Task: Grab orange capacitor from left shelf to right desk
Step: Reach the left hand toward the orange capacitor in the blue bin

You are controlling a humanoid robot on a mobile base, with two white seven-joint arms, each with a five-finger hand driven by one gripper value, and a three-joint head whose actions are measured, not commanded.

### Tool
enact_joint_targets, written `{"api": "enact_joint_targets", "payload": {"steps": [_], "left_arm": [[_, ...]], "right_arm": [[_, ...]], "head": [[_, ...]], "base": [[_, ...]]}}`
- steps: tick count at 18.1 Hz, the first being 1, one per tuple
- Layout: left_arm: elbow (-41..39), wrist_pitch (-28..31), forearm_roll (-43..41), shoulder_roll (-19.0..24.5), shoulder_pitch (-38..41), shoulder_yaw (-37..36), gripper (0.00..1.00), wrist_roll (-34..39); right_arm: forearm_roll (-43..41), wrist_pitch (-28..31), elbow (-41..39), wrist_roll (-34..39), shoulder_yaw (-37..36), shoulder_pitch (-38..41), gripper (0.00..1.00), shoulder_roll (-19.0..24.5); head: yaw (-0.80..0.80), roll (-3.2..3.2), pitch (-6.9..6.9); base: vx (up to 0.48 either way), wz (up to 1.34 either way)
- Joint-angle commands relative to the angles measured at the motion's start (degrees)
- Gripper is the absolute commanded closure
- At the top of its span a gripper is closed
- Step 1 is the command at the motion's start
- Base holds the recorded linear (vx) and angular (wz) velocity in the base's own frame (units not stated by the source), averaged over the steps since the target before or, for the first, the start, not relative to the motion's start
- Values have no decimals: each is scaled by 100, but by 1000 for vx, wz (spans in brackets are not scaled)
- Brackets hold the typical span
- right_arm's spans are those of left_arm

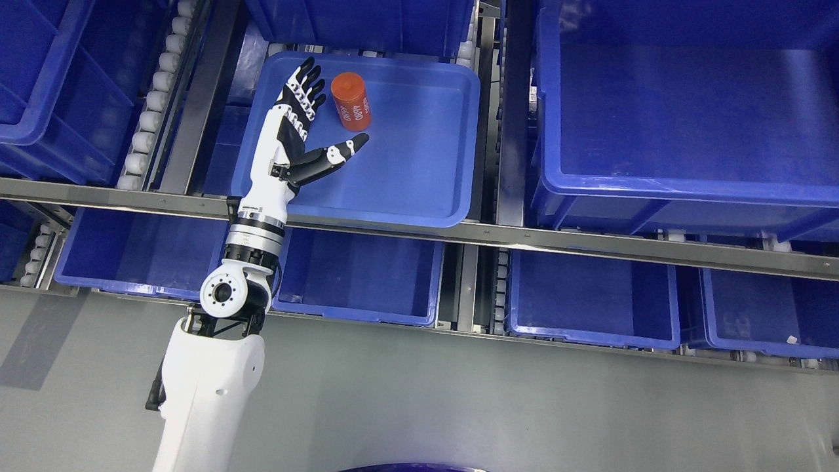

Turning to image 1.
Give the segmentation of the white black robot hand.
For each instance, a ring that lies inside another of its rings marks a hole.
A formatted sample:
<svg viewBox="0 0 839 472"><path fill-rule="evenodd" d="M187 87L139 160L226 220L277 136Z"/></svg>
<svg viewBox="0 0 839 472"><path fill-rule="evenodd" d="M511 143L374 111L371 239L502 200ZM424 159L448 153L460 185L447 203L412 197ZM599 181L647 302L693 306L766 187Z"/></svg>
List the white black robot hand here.
<svg viewBox="0 0 839 472"><path fill-rule="evenodd" d="M288 203L300 188L343 167L369 141L365 132L333 146L306 149L309 131L326 101L321 66L310 56L281 84L265 111L250 168L251 186L240 200L246 218L284 226Z"/></svg>

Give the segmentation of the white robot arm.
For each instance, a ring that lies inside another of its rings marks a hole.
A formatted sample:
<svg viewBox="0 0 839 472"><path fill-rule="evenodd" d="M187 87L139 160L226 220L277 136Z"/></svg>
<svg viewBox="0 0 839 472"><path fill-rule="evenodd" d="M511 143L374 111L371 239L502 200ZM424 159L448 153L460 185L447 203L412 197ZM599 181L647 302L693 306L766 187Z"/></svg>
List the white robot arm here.
<svg viewBox="0 0 839 472"><path fill-rule="evenodd" d="M155 471L225 471L250 395L260 382L260 336L281 274L285 211L244 206L199 305L177 322L160 367L164 432Z"/></svg>

